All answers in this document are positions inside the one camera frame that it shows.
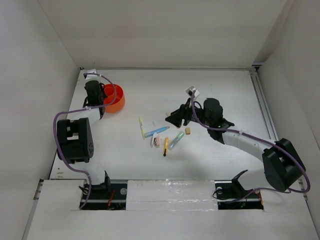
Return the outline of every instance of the highlighter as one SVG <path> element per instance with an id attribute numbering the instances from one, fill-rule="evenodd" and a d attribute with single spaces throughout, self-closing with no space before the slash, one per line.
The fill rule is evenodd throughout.
<path id="1" fill-rule="evenodd" d="M 164 140 L 164 148 L 163 148 L 163 156 L 164 157 L 167 155 L 167 152 L 168 152 L 168 141 L 169 141 L 169 138 L 166 137 Z"/>
<path id="2" fill-rule="evenodd" d="M 175 139 L 173 139 L 172 142 L 170 142 L 170 145 L 169 145 L 169 150 L 172 150 L 175 145 L 183 138 L 183 136 L 185 135 L 185 133 L 183 131 L 181 131 L 176 137 Z"/>

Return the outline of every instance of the blue marker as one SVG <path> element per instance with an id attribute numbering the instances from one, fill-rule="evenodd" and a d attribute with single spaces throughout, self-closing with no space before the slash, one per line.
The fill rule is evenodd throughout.
<path id="1" fill-rule="evenodd" d="M 170 128 L 170 127 L 169 126 L 164 126 L 164 127 L 159 128 L 159 129 L 147 132 L 147 133 L 144 134 L 144 137 L 147 138 L 147 137 L 152 136 L 153 134 L 161 133 L 161 132 L 167 130 L 168 128 Z"/>

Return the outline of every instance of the yellow pencil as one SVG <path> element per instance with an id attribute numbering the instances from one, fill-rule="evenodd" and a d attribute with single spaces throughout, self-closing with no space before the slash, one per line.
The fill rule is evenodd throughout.
<path id="1" fill-rule="evenodd" d="M 142 126 L 142 117 L 139 116 L 139 122 L 140 122 L 140 128 L 141 128 L 141 133 L 142 133 L 142 137 L 143 140 L 145 139 L 145 131 L 144 131 L 144 127 Z"/>
<path id="2" fill-rule="evenodd" d="M 166 137 L 164 140 L 164 148 L 163 148 L 163 156 L 164 157 L 167 155 L 167 152 L 168 152 L 168 142 L 169 142 L 169 138 Z"/>

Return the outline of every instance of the red wire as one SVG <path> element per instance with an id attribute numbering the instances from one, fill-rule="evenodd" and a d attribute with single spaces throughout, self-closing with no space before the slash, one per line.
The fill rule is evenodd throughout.
<path id="1" fill-rule="evenodd" d="M 116 191 L 115 191 L 115 190 L 113 190 L 113 191 L 112 191 L 112 193 L 111 193 L 111 197 L 109 198 L 109 201 L 108 201 L 108 207 L 107 207 L 107 210 L 108 210 L 108 209 L 110 208 L 110 206 L 111 206 L 112 199 L 114 198 L 115 193 L 116 193 Z"/>

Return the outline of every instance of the red bowl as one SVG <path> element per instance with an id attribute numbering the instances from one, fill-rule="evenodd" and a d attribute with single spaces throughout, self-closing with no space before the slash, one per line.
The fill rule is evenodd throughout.
<path id="1" fill-rule="evenodd" d="M 115 89 L 116 89 L 116 97 L 115 97 L 115 90 L 114 87 L 111 84 L 107 84 L 104 86 L 104 93 L 108 96 L 105 100 L 104 100 L 104 104 L 109 104 L 113 101 L 114 97 L 115 97 L 115 101 L 109 105 L 105 107 L 105 111 L 107 113 L 116 113 L 119 112 L 125 105 L 125 94 L 123 89 L 119 86 L 119 85 L 114 85 Z"/>

